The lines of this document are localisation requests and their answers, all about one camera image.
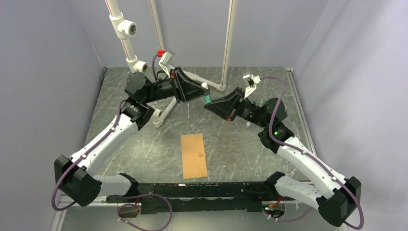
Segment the brown paper envelope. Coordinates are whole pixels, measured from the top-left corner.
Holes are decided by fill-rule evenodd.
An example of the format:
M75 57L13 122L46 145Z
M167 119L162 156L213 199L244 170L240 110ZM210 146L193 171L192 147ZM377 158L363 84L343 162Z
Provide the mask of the brown paper envelope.
M183 178L208 177L203 134L181 135Z

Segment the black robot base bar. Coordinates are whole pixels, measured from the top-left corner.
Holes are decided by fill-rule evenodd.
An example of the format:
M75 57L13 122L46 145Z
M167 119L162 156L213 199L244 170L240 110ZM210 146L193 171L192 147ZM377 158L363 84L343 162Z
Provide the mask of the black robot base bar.
M261 212L268 202L280 198L274 184L284 173L275 172L265 181L138 183L133 180L123 198L107 196L108 203L136 202L141 195L143 215L167 212L232 211Z

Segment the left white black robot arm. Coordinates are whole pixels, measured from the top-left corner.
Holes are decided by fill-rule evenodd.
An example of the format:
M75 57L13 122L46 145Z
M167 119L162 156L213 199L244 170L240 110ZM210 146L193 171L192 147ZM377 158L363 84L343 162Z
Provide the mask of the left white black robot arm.
M54 161L55 187L51 206L56 211L74 204L87 206L99 196L117 196L126 202L139 195L138 182L125 173L99 176L98 170L123 142L139 133L155 113L148 104L166 98L185 103L208 97L206 82L190 78L180 67L172 68L167 78L151 82L144 73L127 77L128 98L119 103L118 111L108 126L85 147L70 157Z

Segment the green white glue stick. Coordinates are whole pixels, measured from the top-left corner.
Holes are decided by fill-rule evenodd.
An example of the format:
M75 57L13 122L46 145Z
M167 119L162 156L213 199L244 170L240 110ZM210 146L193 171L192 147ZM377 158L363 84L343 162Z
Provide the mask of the green white glue stick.
M205 93L204 93L204 102L205 102L205 104L211 103L210 90L209 90L208 84L206 82L203 82L201 84L201 86L205 89Z

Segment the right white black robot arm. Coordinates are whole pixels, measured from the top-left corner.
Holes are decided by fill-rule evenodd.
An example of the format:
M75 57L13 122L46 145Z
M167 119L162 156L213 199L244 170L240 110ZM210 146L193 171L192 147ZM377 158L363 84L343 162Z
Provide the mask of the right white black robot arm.
M283 124L287 117L282 98L272 98L258 106L244 96L244 90L236 88L225 97L211 100L205 96L206 110L226 121L240 117L262 127L258 133L263 146L283 157L311 182L310 184L292 179L276 172L265 181L265 193L271 200L280 196L289 197L315 209L329 224L351 227L346 220L355 211L360 222L354 228L362 229L364 214L360 204L361 182L356 177L347 178L313 155Z

